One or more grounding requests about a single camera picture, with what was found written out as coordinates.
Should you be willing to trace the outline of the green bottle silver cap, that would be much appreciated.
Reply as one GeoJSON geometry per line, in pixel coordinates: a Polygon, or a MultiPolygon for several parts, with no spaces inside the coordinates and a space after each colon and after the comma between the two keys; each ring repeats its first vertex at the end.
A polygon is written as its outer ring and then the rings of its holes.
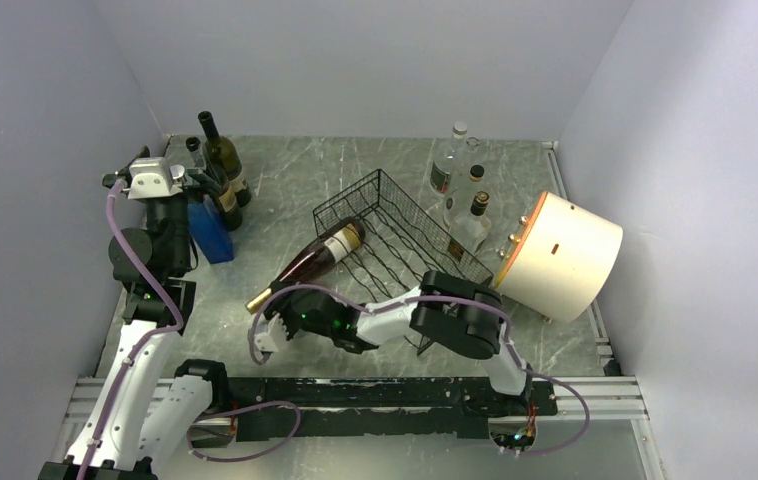
{"type": "Polygon", "coordinates": [[[236,231],[243,223],[243,215],[237,203],[235,193],[222,167],[213,163],[202,148],[200,140],[191,136],[185,141],[185,146],[191,155],[193,167],[205,169],[220,182],[220,194],[212,199],[217,212],[228,232],[236,231]]]}

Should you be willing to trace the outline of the blue clear glass bottle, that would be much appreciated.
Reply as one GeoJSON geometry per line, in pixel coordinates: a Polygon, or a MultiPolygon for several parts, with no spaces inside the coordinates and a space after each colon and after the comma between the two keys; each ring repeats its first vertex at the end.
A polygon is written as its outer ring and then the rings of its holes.
{"type": "Polygon", "coordinates": [[[211,197],[184,196],[188,200],[189,229],[194,245],[212,265],[232,261],[234,246],[211,197]]]}

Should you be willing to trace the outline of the dark green black-capped bottle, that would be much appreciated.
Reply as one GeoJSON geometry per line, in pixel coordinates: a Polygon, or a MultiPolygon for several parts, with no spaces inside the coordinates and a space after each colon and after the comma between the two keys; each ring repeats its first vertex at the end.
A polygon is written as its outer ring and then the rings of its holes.
{"type": "Polygon", "coordinates": [[[201,111],[197,118],[206,137],[205,148],[209,159],[225,171],[238,206],[246,207],[252,200],[252,192],[235,145],[219,133],[210,111],[201,111]]]}

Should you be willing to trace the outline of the dark red gold-capped bottle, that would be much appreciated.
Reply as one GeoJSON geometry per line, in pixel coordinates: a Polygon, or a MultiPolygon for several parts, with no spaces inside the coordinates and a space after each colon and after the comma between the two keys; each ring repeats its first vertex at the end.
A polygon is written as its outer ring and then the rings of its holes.
{"type": "Polygon", "coordinates": [[[316,280],[332,270],[366,239],[363,222],[353,216],[346,217],[306,245],[270,284],[246,303],[246,310],[254,314],[274,292],[278,283],[305,283],[316,280]]]}

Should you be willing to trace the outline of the black wire wine rack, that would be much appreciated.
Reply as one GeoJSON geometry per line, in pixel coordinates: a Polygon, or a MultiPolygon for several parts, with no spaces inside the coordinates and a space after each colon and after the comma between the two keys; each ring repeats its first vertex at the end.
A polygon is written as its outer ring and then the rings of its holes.
{"type": "Polygon", "coordinates": [[[371,172],[313,210],[319,233],[350,216],[363,222],[366,239],[344,258],[343,266],[366,291],[364,303],[402,295],[430,271],[490,288],[491,271],[383,170],[371,172]]]}

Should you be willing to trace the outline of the clear bottle orange black label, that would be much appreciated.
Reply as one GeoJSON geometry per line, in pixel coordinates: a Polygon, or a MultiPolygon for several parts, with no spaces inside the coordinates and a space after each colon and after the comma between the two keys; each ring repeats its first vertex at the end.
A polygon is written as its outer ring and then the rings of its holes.
{"type": "Polygon", "coordinates": [[[489,193],[478,191],[451,223],[451,237],[471,255],[480,251],[491,231],[492,221],[486,214],[489,202],[489,193]]]}

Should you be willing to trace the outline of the frosted clear slim bottle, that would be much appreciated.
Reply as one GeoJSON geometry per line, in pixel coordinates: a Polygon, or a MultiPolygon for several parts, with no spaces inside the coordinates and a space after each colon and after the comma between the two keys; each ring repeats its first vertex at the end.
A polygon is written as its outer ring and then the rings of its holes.
{"type": "Polygon", "coordinates": [[[468,126],[456,121],[449,139],[443,143],[441,153],[430,164],[429,181],[432,191],[443,196],[449,190],[454,174],[464,163],[468,126]]]}

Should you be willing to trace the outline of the clear bottle white label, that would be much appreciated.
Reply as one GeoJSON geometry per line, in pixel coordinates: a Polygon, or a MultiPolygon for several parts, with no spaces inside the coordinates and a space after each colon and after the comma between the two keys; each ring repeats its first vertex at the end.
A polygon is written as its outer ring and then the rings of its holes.
{"type": "Polygon", "coordinates": [[[485,169],[482,165],[474,164],[451,180],[442,213],[445,227],[449,228],[455,216],[470,207],[473,198],[482,189],[484,173],[485,169]]]}

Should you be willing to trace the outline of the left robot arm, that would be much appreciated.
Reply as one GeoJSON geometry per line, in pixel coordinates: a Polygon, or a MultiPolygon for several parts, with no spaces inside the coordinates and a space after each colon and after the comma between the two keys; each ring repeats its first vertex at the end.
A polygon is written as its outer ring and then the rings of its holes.
{"type": "Polygon", "coordinates": [[[188,195],[212,181],[161,158],[132,161],[103,178],[113,233],[109,257],[126,295],[117,352],[93,411],[59,462],[42,479],[158,479],[192,426],[228,409],[232,388],[223,363],[188,359],[166,396],[153,395],[169,354],[182,339],[196,285],[191,266],[188,195]]]}

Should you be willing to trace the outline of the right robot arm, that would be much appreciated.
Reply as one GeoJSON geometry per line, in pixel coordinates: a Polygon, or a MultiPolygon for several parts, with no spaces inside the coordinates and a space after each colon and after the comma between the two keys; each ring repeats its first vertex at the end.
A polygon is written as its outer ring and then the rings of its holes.
{"type": "Polygon", "coordinates": [[[279,283],[255,313],[248,342],[253,361],[262,365],[300,332],[325,337],[353,354],[417,333],[480,362],[497,406],[517,414],[533,399],[532,371],[511,328],[496,291],[430,271],[418,286],[379,303],[357,303],[320,285],[279,283]]]}

